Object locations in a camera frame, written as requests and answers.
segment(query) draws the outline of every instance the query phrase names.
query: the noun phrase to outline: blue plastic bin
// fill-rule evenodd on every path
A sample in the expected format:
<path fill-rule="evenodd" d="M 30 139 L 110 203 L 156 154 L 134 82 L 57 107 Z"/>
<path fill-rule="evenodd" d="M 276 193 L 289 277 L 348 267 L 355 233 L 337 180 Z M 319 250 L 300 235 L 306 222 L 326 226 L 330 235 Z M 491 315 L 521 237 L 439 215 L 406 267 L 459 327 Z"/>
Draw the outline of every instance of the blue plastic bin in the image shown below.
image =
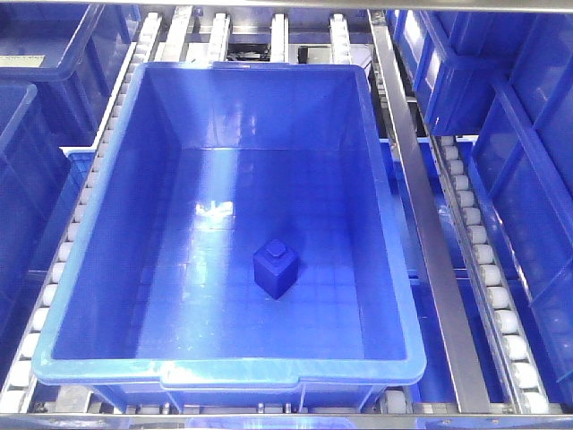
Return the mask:
<path fill-rule="evenodd" d="M 487 192 L 483 204 L 494 208 L 484 218 L 510 241 L 561 389 L 573 402 L 573 199 L 508 81 L 493 86 L 470 172 Z"/>
<path fill-rule="evenodd" d="M 0 4 L 0 79 L 34 82 L 59 146 L 90 146 L 139 21 L 136 6 Z"/>
<path fill-rule="evenodd" d="M 493 100 L 492 72 L 509 73 L 528 13 L 387 13 L 392 37 L 434 135 L 477 134 Z"/>
<path fill-rule="evenodd" d="M 128 404 L 371 404 L 425 366 L 356 66 L 144 64 L 33 358 Z M 252 254 L 297 250 L 274 300 Z"/>
<path fill-rule="evenodd" d="M 572 15 L 542 14 L 535 18 L 511 84 L 573 194 Z"/>
<path fill-rule="evenodd" d="M 59 148 L 46 141 L 47 125 L 34 85 L 0 83 L 0 100 L 0 379 L 3 380 L 10 354 L 17 347 L 18 337 L 14 333 L 21 331 L 26 312 L 30 312 L 25 296 L 30 288 L 40 286 L 26 275 L 35 250 L 43 243 L 42 235 L 57 205 L 69 162 Z"/>

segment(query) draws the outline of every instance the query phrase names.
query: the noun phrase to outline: metal rail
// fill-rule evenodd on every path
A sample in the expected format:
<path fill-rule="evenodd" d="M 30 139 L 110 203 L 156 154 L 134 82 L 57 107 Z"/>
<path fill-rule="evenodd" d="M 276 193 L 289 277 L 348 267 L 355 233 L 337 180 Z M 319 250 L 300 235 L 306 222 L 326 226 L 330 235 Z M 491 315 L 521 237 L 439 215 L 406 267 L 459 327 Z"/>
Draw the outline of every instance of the metal rail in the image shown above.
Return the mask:
<path fill-rule="evenodd" d="M 441 187 L 448 198 L 475 302 L 506 397 L 517 413 L 546 413 L 549 407 L 547 394 L 500 260 L 489 245 L 486 233 L 473 235 L 474 239 L 480 236 L 477 240 L 472 240 L 468 234 L 470 228 L 483 227 L 483 217 L 475 207 L 475 195 L 468 176 L 463 170 L 461 173 L 458 170 L 456 175 L 450 173 L 453 168 L 460 169 L 463 165 L 455 138 L 442 137 L 438 142 L 432 137 L 432 153 L 442 172 Z"/>
<path fill-rule="evenodd" d="M 573 428 L 563 415 L 382 414 L 0 414 L 3 428 Z"/>
<path fill-rule="evenodd" d="M 15 0 L 18 3 L 33 0 Z M 132 0 L 43 0 L 50 3 L 132 4 Z M 186 4 L 183 0 L 139 0 L 137 4 Z M 270 6 L 335 9 L 429 9 L 459 11 L 573 13 L 571 0 L 202 0 L 204 6 Z"/>
<path fill-rule="evenodd" d="M 413 237 L 419 238 L 423 254 L 418 276 L 432 289 L 459 411 L 489 412 L 489 396 L 418 146 L 388 26 L 382 11 L 369 11 L 368 14 L 388 103 L 390 124 L 387 126 L 393 131 L 404 169 L 415 220 Z"/>

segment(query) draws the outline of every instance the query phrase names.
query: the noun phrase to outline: small blue container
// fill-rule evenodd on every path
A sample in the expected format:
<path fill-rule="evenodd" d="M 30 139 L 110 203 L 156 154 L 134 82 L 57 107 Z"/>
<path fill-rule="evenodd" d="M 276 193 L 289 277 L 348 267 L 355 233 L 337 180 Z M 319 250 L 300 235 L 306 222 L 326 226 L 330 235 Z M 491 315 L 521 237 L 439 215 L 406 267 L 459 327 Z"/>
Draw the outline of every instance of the small blue container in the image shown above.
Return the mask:
<path fill-rule="evenodd" d="M 143 64 L 34 372 L 120 409 L 362 409 L 425 367 L 391 200 L 360 67 Z M 269 237 L 304 263 L 280 300 Z"/>
<path fill-rule="evenodd" d="M 274 299 L 285 294 L 298 277 L 298 255 L 278 239 L 254 253 L 252 264 L 254 281 Z"/>
<path fill-rule="evenodd" d="M 516 92 L 503 77 L 493 87 L 470 173 L 487 193 L 484 219 L 510 241 L 558 382 L 573 403 L 573 199 Z"/>
<path fill-rule="evenodd" d="M 434 135 L 477 134 L 534 19 L 528 13 L 388 11 L 424 120 Z"/>
<path fill-rule="evenodd" d="M 0 4 L 0 79 L 37 85 L 58 146 L 90 146 L 139 19 L 135 6 Z"/>

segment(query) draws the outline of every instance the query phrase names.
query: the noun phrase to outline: black component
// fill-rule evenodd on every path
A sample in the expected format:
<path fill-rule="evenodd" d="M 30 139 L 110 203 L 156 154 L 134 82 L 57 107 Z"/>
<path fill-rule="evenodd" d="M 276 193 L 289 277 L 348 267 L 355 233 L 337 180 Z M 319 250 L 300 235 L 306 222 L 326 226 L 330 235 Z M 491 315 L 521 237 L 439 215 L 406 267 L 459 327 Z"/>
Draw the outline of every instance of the black component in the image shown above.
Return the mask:
<path fill-rule="evenodd" d="M 231 43 L 227 61 L 270 61 L 270 46 L 266 43 Z"/>
<path fill-rule="evenodd" d="M 368 73 L 368 82 L 370 83 L 370 95 L 372 97 L 372 105 L 374 106 L 374 116 L 376 117 L 376 125 L 378 127 L 378 137 L 380 139 L 387 139 L 388 133 L 386 132 L 386 125 L 382 117 L 382 106 L 380 101 L 380 94 L 376 90 L 376 76 L 374 75 L 374 68 L 370 68 Z"/>
<path fill-rule="evenodd" d="M 308 47 L 298 48 L 298 64 L 306 65 L 308 63 Z"/>

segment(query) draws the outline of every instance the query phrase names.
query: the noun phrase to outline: bin floor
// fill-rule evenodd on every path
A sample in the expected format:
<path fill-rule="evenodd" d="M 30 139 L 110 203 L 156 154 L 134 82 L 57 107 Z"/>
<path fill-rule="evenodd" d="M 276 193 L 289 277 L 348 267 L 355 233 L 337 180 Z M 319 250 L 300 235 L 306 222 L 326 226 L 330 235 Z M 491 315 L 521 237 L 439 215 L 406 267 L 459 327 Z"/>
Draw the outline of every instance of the bin floor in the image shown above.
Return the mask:
<path fill-rule="evenodd" d="M 136 357 L 364 359 L 340 151 L 172 160 L 128 335 Z M 252 255 L 272 238 L 301 258 L 279 300 L 253 280 Z"/>

